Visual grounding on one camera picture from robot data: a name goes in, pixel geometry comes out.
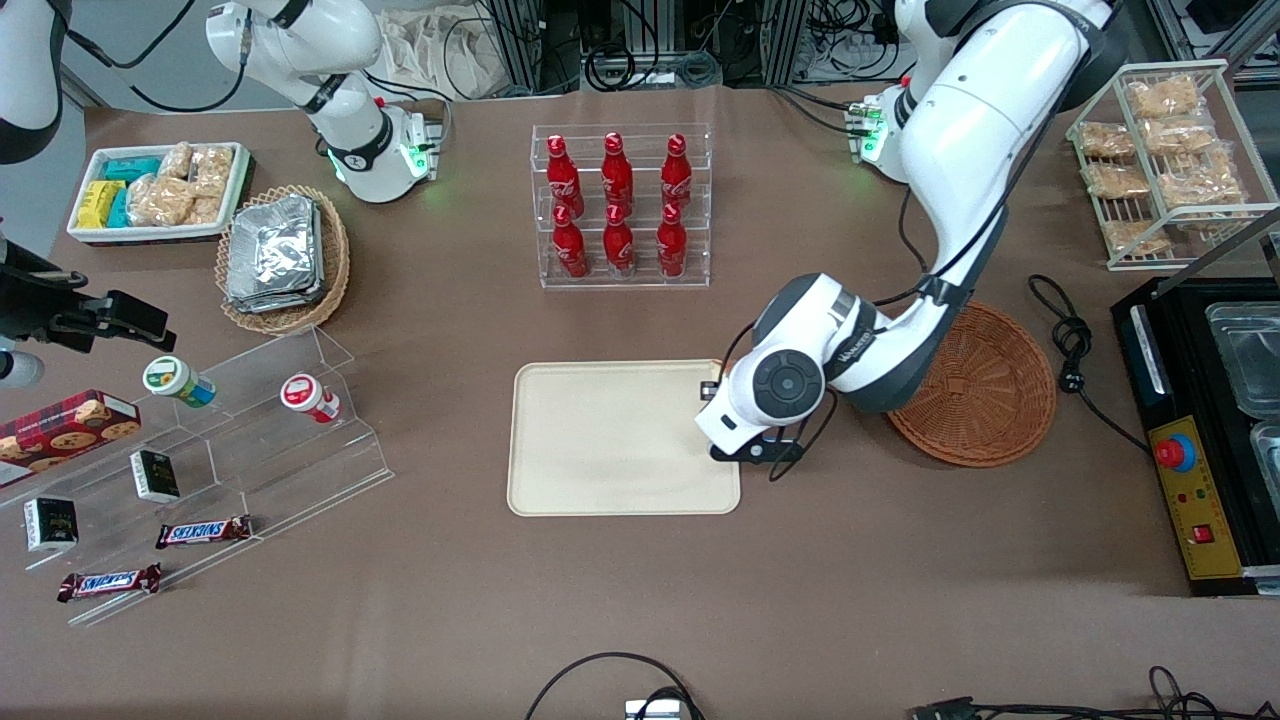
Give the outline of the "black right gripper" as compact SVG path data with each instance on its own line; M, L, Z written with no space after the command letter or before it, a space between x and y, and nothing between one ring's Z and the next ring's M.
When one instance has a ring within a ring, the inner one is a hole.
M81 290L88 279L65 273L46 259L4 238L1 261L1 334L14 342L58 345L79 354L101 338L123 338L172 354L177 333L166 328L168 313L119 290L108 291L92 314L92 299Z

